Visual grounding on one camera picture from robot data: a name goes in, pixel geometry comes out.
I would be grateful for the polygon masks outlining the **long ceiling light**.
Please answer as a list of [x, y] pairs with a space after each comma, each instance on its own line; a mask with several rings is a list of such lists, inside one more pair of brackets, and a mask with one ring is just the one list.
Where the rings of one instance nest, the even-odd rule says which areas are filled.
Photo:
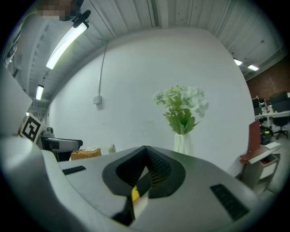
[[85, 32], [89, 28], [87, 22], [82, 22], [78, 27], [74, 28], [73, 26], [66, 32], [66, 34], [61, 38], [58, 42], [54, 50], [52, 51], [46, 67], [50, 70], [53, 70], [56, 63], [62, 56], [62, 54], [66, 51], [66, 49], [70, 46], [72, 42], [74, 42], [83, 32]]

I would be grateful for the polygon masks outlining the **black box with yellow lining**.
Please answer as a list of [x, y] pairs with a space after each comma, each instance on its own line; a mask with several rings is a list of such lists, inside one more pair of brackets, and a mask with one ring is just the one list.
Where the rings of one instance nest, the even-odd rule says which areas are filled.
[[150, 188], [151, 188], [151, 176], [148, 171], [148, 168], [145, 167], [136, 185], [132, 189], [131, 192], [132, 202], [144, 196], [149, 191]]

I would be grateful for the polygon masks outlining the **wicker basket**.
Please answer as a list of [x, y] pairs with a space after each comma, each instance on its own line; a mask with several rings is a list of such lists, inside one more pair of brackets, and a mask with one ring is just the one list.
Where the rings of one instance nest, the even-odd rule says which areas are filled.
[[97, 148], [93, 151], [75, 150], [71, 153], [71, 160], [81, 160], [101, 156], [101, 149]]

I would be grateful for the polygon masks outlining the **black office chair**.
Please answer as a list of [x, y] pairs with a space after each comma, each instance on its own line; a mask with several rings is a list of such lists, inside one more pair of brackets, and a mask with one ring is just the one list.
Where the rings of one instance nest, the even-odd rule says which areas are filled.
[[[272, 109], [274, 112], [285, 112], [290, 111], [290, 98], [288, 98], [287, 92], [282, 91], [270, 97], [270, 102], [272, 104]], [[276, 139], [278, 140], [281, 135], [285, 135], [288, 139], [288, 131], [283, 130], [282, 128], [288, 124], [288, 116], [282, 117], [273, 117], [272, 122], [275, 126], [279, 127], [279, 130], [273, 132], [276, 135]]]

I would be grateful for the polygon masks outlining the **black yellow floor machine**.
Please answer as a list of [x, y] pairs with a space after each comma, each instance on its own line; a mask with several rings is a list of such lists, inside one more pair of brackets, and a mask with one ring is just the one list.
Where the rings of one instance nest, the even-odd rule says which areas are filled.
[[266, 126], [261, 126], [261, 144], [262, 145], [267, 145], [271, 143], [271, 138], [273, 136], [273, 131]]

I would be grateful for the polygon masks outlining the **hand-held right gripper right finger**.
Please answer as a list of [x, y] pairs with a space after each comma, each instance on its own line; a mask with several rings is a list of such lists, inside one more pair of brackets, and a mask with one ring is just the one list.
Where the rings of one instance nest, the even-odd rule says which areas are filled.
[[148, 199], [130, 229], [137, 232], [239, 232], [259, 204], [256, 194], [216, 165], [162, 148], [181, 163], [185, 179], [164, 198]]

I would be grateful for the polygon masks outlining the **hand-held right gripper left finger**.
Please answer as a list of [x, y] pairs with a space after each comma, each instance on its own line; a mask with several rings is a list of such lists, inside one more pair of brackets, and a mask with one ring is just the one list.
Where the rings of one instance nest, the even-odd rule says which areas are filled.
[[43, 150], [48, 183], [57, 200], [49, 205], [53, 215], [44, 220], [49, 232], [145, 232], [113, 220], [124, 208], [126, 197], [113, 194], [102, 179], [109, 163], [134, 150], [64, 162]]

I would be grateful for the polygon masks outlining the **white green flower bouquet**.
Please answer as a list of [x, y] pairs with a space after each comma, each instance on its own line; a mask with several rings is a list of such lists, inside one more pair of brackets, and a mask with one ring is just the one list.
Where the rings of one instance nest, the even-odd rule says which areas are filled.
[[156, 105], [166, 109], [163, 116], [169, 122], [172, 131], [179, 135], [191, 132], [198, 124], [193, 113], [204, 117], [209, 103], [204, 91], [198, 87], [170, 87], [153, 95]]

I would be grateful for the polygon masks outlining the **grey wall conduit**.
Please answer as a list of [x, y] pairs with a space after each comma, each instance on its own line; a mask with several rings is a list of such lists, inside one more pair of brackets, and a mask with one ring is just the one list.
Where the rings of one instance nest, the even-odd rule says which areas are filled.
[[101, 60], [101, 67], [100, 67], [100, 73], [99, 73], [99, 78], [98, 78], [98, 91], [97, 91], [98, 95], [101, 94], [102, 74], [103, 74], [104, 61], [105, 61], [105, 56], [106, 56], [106, 51], [107, 51], [108, 45], [109, 45], [109, 43], [106, 43], [106, 45], [104, 47], [104, 51], [103, 51], [102, 60]]

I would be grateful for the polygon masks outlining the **grey shelf red-brown top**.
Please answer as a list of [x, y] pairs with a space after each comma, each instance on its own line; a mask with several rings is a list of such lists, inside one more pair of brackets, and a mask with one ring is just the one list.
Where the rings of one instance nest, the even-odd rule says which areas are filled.
[[262, 145], [260, 121], [251, 123], [248, 150], [240, 156], [243, 166], [241, 181], [253, 190], [266, 189], [278, 167], [280, 158], [275, 152], [280, 148], [281, 144], [277, 142]]

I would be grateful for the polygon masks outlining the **short ceiling light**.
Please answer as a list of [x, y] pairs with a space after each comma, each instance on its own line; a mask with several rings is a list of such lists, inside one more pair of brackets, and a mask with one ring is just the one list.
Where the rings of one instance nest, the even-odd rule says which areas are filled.
[[41, 100], [43, 91], [44, 91], [44, 86], [39, 84], [37, 86], [37, 90], [36, 90], [36, 97], [35, 97], [36, 100], [38, 100], [38, 101]]

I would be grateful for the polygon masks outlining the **white office desk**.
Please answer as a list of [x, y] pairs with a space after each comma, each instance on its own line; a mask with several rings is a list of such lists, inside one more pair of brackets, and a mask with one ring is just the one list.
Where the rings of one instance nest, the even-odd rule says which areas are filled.
[[290, 111], [283, 111], [283, 112], [274, 112], [274, 113], [266, 113], [255, 116], [255, 120], [266, 118], [266, 126], [272, 127], [272, 119], [273, 118], [280, 118], [280, 117], [288, 117], [290, 116]]

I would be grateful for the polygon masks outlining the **white ribbed vase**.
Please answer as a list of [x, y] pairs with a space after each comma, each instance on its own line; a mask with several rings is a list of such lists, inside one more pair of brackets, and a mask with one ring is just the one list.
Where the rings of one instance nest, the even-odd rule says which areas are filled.
[[174, 151], [181, 154], [194, 156], [193, 143], [189, 133], [174, 135]]

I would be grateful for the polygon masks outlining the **white curved table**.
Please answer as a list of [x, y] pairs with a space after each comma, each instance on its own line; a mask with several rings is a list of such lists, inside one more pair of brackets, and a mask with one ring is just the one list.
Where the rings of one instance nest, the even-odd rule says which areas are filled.
[[142, 197], [137, 198], [133, 202], [133, 210], [135, 219], [137, 219], [141, 213], [145, 210], [146, 206], [148, 205], [148, 197], [143, 195]]

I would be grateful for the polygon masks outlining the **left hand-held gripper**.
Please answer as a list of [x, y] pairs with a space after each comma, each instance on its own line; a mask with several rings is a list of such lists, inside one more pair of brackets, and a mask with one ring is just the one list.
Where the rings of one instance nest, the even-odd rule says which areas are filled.
[[71, 153], [83, 145], [82, 140], [56, 138], [52, 127], [45, 126], [31, 114], [24, 117], [19, 134], [31, 140], [41, 150], [52, 152], [57, 161], [70, 160]]

